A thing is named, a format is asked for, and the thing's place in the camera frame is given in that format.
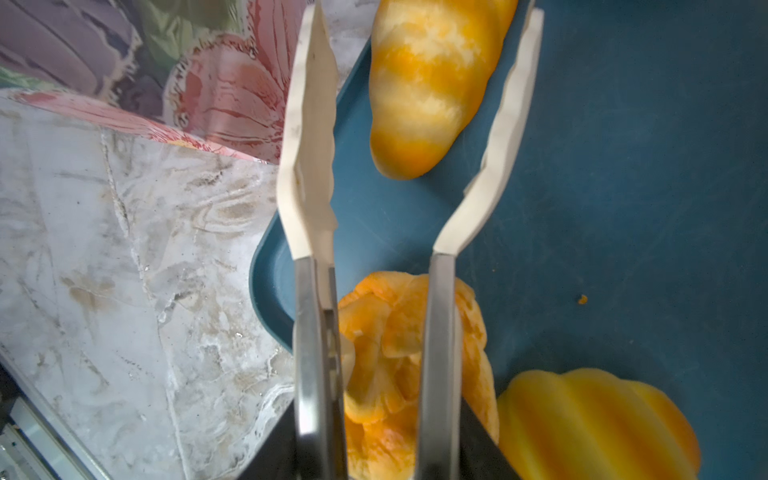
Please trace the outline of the striped bun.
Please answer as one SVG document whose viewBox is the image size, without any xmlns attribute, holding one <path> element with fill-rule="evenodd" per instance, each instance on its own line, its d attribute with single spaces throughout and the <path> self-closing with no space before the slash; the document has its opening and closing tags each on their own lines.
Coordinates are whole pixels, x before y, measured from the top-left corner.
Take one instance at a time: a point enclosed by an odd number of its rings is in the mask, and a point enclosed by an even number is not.
<svg viewBox="0 0 768 480">
<path fill-rule="evenodd" d="M 383 1 L 371 34 L 370 149 L 411 180 L 434 168 L 477 113 L 515 1 Z"/>
<path fill-rule="evenodd" d="M 603 370 L 518 374 L 498 399 L 499 447 L 522 479 L 695 479 L 695 432 L 661 390 Z"/>
</svg>

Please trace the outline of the white metal tongs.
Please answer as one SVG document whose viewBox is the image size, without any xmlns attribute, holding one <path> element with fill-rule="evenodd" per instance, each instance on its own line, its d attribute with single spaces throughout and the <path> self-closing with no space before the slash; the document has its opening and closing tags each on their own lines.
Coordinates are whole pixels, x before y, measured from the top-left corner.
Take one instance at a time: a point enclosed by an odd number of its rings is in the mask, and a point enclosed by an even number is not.
<svg viewBox="0 0 768 480">
<path fill-rule="evenodd" d="M 286 104 L 278 212 L 295 272 L 296 468 L 300 479 L 348 475 L 344 392 L 356 354 L 337 297 L 372 270 L 429 277 L 423 325 L 418 479 L 461 479 L 462 323 L 458 258 L 493 213 L 515 163 L 532 101 L 544 14 L 518 4 L 490 92 L 444 163 L 411 184 L 377 176 L 364 140 L 372 124 L 371 50 L 338 89 L 320 3 L 300 25 Z"/>
</svg>

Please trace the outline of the round knotted bun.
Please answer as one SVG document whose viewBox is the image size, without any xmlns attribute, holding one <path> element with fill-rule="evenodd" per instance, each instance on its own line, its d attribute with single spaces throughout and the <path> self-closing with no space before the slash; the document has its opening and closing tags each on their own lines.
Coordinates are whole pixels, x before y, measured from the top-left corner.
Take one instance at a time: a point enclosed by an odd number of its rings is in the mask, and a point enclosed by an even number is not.
<svg viewBox="0 0 768 480">
<path fill-rule="evenodd" d="M 349 475 L 411 479 L 418 437 L 423 325 L 429 277 L 369 274 L 338 304 L 340 333 L 356 360 L 344 392 Z M 498 445 L 500 422 L 487 332 L 474 290 L 456 279 L 463 327 L 462 396 Z"/>
</svg>

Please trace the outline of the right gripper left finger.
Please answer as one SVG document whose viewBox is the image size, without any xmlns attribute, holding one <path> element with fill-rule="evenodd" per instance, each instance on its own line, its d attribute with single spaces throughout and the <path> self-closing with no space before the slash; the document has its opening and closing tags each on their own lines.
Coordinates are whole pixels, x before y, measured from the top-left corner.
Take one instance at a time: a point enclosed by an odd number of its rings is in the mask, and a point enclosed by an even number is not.
<svg viewBox="0 0 768 480">
<path fill-rule="evenodd" d="M 296 480 L 295 408 L 291 401 L 238 480 Z"/>
</svg>

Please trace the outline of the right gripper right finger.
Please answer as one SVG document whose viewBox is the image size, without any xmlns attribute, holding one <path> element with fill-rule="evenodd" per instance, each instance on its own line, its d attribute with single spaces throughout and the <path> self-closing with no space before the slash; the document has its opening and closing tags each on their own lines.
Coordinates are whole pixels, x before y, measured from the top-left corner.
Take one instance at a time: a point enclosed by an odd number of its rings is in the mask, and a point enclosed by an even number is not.
<svg viewBox="0 0 768 480">
<path fill-rule="evenodd" d="M 462 480 L 519 480 L 466 400 L 460 414 L 459 468 Z"/>
</svg>

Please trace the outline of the floral paper bag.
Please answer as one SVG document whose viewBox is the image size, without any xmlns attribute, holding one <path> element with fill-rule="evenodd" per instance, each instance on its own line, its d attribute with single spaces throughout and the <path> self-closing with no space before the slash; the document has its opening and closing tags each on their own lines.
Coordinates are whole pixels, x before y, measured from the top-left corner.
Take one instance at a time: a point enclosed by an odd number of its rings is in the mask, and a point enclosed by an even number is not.
<svg viewBox="0 0 768 480">
<path fill-rule="evenodd" d="M 1 93 L 151 140 L 277 163 L 302 1 L 5 1 Z"/>
</svg>

